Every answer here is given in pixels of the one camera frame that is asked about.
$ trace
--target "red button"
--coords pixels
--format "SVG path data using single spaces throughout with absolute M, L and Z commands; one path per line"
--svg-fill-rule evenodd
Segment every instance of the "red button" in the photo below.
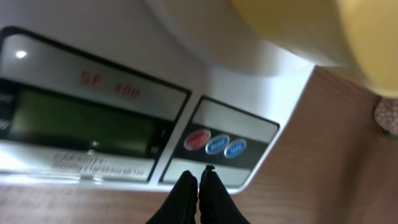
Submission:
M 210 139 L 210 130 L 202 129 L 191 133 L 184 142 L 184 147 L 186 150 L 198 150 L 203 147 Z

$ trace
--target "digital kitchen scale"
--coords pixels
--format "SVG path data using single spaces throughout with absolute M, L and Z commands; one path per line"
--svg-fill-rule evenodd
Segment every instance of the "digital kitchen scale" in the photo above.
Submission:
M 248 186 L 310 77 L 148 75 L 18 27 L 1 31 L 0 182 L 169 191 L 213 164 Z

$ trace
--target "wooden table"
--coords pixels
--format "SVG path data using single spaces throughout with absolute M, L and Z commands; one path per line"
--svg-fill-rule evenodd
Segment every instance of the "wooden table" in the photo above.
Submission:
M 287 129 L 234 201 L 251 223 L 397 223 L 398 142 L 377 96 L 317 69 Z M 0 223 L 145 223 L 167 194 L 0 186 Z

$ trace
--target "yellow object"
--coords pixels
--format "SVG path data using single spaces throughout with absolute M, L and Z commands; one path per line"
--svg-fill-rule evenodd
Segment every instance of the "yellow object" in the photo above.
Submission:
M 262 38 L 398 97 L 397 0 L 232 0 Z

